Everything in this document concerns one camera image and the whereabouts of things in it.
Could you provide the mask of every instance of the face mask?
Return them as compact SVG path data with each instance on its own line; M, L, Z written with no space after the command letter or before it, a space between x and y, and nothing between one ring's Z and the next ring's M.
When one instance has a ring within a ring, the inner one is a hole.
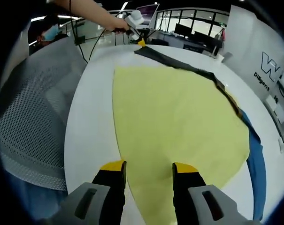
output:
M58 33L58 25L54 25L52 26L49 30L47 30L45 33L44 33L44 40L43 41L53 41L55 36L57 35Z

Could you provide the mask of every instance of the black cloth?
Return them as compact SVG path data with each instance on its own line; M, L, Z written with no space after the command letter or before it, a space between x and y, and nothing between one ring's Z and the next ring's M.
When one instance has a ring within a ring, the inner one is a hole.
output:
M67 37L68 37L68 35L66 35L66 34L58 34L58 35L55 36L54 40L50 42L50 44L52 44L53 42L58 41L60 39L67 38ZM34 45L30 49L30 55L34 54L35 52L37 52L38 50L42 49L43 47L45 47L45 46L43 46L41 43L37 43L36 45Z

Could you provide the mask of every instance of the yellow cloth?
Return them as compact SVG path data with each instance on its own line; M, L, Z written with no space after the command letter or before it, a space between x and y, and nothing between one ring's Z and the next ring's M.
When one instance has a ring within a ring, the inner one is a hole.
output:
M196 167L222 188L249 155L248 128L215 84L168 67L117 68L115 130L127 179L146 224L176 221L172 163Z

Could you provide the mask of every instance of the hand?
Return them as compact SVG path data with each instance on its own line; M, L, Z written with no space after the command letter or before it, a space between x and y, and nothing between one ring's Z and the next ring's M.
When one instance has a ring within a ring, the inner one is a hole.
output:
M113 16L111 23L107 27L105 27L105 29L109 30L109 31L114 31L116 28L129 30L129 26L128 26L127 22L125 22L124 19L117 18L117 17Z

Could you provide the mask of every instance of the human arm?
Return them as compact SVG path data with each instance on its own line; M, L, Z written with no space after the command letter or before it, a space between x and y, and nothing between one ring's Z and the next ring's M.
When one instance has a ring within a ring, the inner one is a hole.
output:
M129 29L125 20L114 17L93 0L71 0L71 9L69 8L69 1L54 0L54 3L71 11L73 14L99 24L109 31L113 31L115 28Z

